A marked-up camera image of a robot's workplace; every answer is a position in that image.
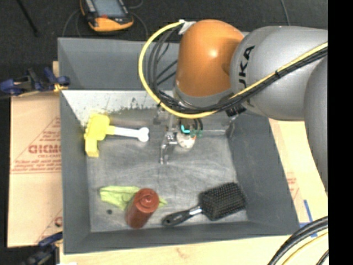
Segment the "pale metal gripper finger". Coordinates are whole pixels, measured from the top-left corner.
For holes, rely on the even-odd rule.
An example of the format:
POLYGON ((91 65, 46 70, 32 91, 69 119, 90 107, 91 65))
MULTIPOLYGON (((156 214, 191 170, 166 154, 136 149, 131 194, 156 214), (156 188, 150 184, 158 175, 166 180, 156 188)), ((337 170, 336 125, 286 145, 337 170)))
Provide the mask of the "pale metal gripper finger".
POLYGON ((161 107, 157 108, 153 116, 153 124, 161 125, 165 121, 165 110, 161 107))
POLYGON ((159 163, 167 164, 168 156, 178 144, 176 133, 165 133, 160 146, 159 163))

